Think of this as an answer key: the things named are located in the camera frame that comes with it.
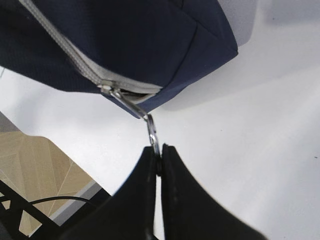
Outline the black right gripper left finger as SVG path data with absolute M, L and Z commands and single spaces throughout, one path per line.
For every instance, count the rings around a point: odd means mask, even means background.
M 67 230 L 62 240 L 154 240 L 156 160 L 145 147 L 117 192 Z

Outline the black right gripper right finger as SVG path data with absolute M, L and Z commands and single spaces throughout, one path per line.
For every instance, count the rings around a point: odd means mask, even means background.
M 183 163 L 176 148 L 164 144 L 161 203 L 167 240 L 264 240 L 266 237 L 215 201 Z

